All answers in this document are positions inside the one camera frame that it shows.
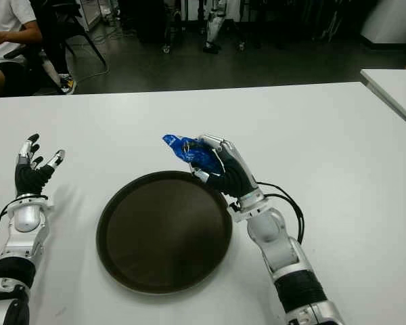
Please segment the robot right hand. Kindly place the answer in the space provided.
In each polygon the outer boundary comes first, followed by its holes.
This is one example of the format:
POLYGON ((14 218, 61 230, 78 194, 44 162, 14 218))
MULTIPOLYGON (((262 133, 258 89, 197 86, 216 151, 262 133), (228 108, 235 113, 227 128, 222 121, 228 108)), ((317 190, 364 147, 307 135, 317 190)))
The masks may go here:
POLYGON ((258 189, 250 169, 231 141, 213 135, 201 135, 198 140, 215 151, 222 162, 224 173, 217 175, 192 167, 191 173, 203 183, 234 198, 249 195, 258 189))

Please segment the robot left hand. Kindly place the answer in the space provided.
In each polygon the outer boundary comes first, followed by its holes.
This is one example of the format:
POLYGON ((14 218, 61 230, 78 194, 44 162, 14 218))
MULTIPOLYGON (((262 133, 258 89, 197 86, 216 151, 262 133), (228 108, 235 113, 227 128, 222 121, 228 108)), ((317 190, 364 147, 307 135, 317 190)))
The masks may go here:
POLYGON ((26 194, 41 195, 43 188, 65 159, 66 152, 58 150, 42 167, 39 167, 43 157, 33 158, 40 148, 37 143, 39 138, 38 133, 31 135, 18 152, 14 172, 16 198, 26 194))

